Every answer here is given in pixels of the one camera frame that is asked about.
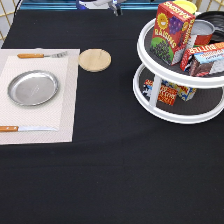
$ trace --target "utensil handle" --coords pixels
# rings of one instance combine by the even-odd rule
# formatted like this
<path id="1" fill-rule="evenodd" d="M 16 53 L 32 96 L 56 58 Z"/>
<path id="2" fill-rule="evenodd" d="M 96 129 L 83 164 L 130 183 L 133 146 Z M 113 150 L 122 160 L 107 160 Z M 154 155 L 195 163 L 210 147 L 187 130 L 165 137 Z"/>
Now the utensil handle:
<path id="1" fill-rule="evenodd" d="M 18 126 L 0 126 L 0 132 L 15 132 L 18 129 Z"/>
<path id="2" fill-rule="evenodd" d="M 44 54 L 18 54 L 19 58 L 43 58 Z"/>

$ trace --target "red box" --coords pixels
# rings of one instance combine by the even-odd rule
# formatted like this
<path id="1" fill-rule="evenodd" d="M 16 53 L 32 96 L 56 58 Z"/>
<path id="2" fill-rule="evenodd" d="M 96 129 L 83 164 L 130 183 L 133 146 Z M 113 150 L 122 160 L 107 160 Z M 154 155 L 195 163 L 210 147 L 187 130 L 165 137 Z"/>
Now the red box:
<path id="1" fill-rule="evenodd" d="M 171 1 L 159 4 L 150 50 L 169 65 L 180 62 L 194 21 Z"/>
<path id="2" fill-rule="evenodd" d="M 144 93 L 147 93 L 147 96 L 150 97 L 152 86 L 153 86 L 153 81 L 146 79 L 144 82 L 143 95 L 145 95 Z M 161 85 L 159 96 L 158 96 L 159 101 L 162 101 L 169 105 L 173 105 L 176 97 L 177 97 L 177 90 Z"/>
<path id="3" fill-rule="evenodd" d="M 210 44 L 206 46 L 200 46 L 200 47 L 194 47 L 194 48 L 189 48 L 185 51 L 184 56 L 182 58 L 182 61 L 180 63 L 180 68 L 183 71 L 189 71 L 192 60 L 193 60 L 193 55 L 199 52 L 212 52 L 216 50 L 224 49 L 224 42 L 221 43 L 215 43 L 215 44 Z"/>

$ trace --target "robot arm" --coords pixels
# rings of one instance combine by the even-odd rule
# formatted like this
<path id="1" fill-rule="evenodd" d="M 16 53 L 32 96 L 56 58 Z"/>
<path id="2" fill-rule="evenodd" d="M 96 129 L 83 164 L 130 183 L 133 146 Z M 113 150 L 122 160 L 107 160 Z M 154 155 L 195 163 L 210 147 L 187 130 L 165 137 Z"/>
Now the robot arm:
<path id="1" fill-rule="evenodd" d="M 122 15 L 120 4 L 126 0 L 81 0 L 79 4 L 87 9 L 112 9 L 116 16 Z"/>

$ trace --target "gray object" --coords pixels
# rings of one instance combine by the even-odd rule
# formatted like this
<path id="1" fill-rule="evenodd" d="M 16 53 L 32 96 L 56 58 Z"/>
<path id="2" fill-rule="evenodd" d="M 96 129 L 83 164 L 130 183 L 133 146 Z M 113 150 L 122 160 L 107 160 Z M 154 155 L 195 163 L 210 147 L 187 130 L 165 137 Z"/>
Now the gray object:
<path id="1" fill-rule="evenodd" d="M 215 27 L 205 20 L 196 19 L 191 30 L 191 35 L 209 35 L 215 32 Z"/>
<path id="2" fill-rule="evenodd" d="M 58 88 L 59 83 L 52 73 L 35 70 L 14 78 L 8 86 L 8 95 L 19 105 L 34 106 L 50 100 Z"/>

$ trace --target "colorful food packaging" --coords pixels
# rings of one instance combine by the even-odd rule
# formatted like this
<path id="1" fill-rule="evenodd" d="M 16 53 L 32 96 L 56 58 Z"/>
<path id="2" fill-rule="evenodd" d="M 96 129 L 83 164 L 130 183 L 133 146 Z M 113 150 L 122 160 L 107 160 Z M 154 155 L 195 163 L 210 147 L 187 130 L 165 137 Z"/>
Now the colorful food packaging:
<path id="1" fill-rule="evenodd" d="M 153 81 L 146 79 L 143 85 L 142 94 L 151 96 Z M 161 85 L 158 100 L 169 105 L 173 105 L 177 97 L 177 90 Z"/>
<path id="2" fill-rule="evenodd" d="M 197 90 L 196 88 L 179 86 L 175 83 L 168 82 L 166 80 L 162 80 L 162 84 L 177 90 L 177 95 L 184 101 L 192 99 Z"/>
<path id="3" fill-rule="evenodd" d="M 195 16 L 168 1 L 159 4 L 150 50 L 169 65 L 181 61 Z"/>
<path id="4" fill-rule="evenodd" d="M 183 71 L 189 71 L 192 61 L 193 61 L 193 58 L 194 58 L 193 56 L 196 53 L 211 52 L 211 51 L 216 51 L 216 50 L 220 50 L 220 49 L 224 49 L 224 42 L 187 49 L 185 51 L 182 61 L 180 63 L 180 68 Z"/>
<path id="5" fill-rule="evenodd" d="M 190 76 L 205 76 L 224 71 L 224 49 L 194 55 Z"/>

